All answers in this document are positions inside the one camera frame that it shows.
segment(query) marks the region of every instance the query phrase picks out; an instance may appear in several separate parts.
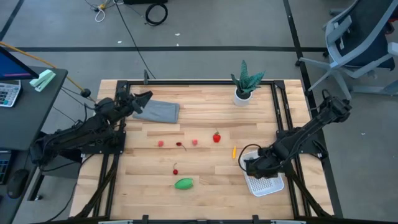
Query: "gray cloth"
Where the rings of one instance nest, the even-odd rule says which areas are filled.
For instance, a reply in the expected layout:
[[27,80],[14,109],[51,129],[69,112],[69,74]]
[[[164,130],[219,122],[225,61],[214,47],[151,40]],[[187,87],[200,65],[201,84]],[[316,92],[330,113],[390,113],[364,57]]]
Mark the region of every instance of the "gray cloth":
[[177,123],[180,105],[157,100],[149,100],[141,114],[133,113],[132,117],[148,121]]

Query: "white dish rack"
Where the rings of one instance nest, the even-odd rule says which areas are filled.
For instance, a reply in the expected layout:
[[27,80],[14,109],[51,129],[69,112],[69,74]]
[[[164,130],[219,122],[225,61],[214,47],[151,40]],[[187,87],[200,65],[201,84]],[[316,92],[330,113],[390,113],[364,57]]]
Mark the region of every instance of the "white dish rack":
[[[259,156],[257,155],[257,151],[252,151],[246,154],[243,154],[241,157],[241,165],[245,167],[245,159],[256,159]],[[278,174],[278,177],[274,178],[261,178],[256,179],[254,177],[250,177],[243,171],[244,178],[246,179],[246,183],[248,184],[250,192],[257,197],[261,197],[267,194],[271,194],[274,192],[278,192],[284,188],[284,181],[282,180],[282,174]]]

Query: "concrete floor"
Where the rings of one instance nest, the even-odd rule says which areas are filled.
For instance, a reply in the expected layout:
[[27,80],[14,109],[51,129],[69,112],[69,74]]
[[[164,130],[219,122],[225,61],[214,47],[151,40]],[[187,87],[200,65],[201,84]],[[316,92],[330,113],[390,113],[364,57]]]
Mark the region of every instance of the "concrete floor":
[[[100,4],[100,0],[88,0]],[[347,7],[351,1],[290,0],[289,4],[302,47],[325,47],[322,25],[330,17],[329,8]],[[0,29],[6,24],[16,0],[0,0]],[[141,14],[147,5],[133,6]],[[293,47],[283,1],[280,0],[169,0],[169,17],[158,27],[144,20],[127,6],[120,6],[138,46],[263,46]],[[159,17],[160,11],[154,11]],[[15,47],[131,47],[132,41],[116,7],[106,10],[103,22],[84,0],[25,0],[3,41]],[[397,40],[393,34],[389,38]],[[96,96],[101,79],[142,78],[144,65],[137,52],[34,52],[89,88]],[[14,54],[27,65],[42,65]],[[245,59],[249,70],[266,70],[266,78],[302,78],[294,66],[294,51],[161,51],[142,52],[157,78],[229,78]],[[305,57],[323,60],[322,54],[304,52]],[[322,70],[307,67],[313,83]],[[349,82],[385,85],[398,77],[398,70],[378,70],[378,79],[364,77]],[[71,83],[65,86],[74,88]],[[314,90],[317,104],[320,90],[328,88],[343,96],[334,79]],[[345,123],[324,129],[326,145],[345,218],[398,221],[398,152],[396,150],[398,98],[353,95],[353,111]],[[55,107],[73,119],[83,119],[83,108],[60,93]],[[72,122],[52,110],[44,131],[67,128]],[[66,204],[75,180],[49,177],[40,188],[44,199],[24,201],[14,223],[42,222]],[[66,219],[69,207],[58,219]]]

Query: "computer monitor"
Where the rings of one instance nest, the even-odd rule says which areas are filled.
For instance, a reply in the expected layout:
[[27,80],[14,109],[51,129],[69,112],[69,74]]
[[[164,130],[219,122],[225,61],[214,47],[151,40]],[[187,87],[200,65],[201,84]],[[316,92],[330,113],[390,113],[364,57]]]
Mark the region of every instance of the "computer monitor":
[[28,66],[15,58],[6,49],[0,47],[0,81],[1,80],[23,80],[38,78]]

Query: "orange cable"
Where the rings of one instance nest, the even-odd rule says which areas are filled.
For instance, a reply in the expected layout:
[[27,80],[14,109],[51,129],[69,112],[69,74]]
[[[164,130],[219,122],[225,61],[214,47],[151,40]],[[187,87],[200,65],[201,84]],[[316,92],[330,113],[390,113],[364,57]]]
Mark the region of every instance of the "orange cable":
[[[9,45],[9,44],[6,44],[6,43],[4,43],[4,42],[0,42],[0,45],[6,46],[7,48],[10,48],[10,49],[12,49],[12,50],[15,50],[16,52],[19,52],[19,53],[21,53],[21,54],[23,54],[23,55],[26,55],[26,56],[28,56],[28,57],[31,57],[31,58],[33,58],[33,59],[39,60],[39,61],[43,62],[44,64],[46,64],[46,65],[48,65],[48,66],[50,66],[50,67],[52,67],[52,68],[56,68],[56,66],[53,65],[53,64],[51,64],[50,62],[48,62],[48,61],[46,61],[46,60],[43,60],[43,59],[41,59],[41,58],[39,58],[39,57],[33,56],[33,55],[31,55],[31,54],[28,54],[28,53],[26,53],[26,52],[24,52],[24,51],[21,51],[21,50],[15,48],[15,47],[13,47],[13,46],[11,46],[11,45]],[[77,83],[75,83],[75,81],[73,81],[70,77],[67,76],[67,79],[68,79],[72,84],[74,84],[80,91],[84,91],[84,89],[83,89],[80,85],[78,85]],[[92,99],[92,97],[89,96],[88,98],[89,98],[92,102],[95,103],[95,100]]]

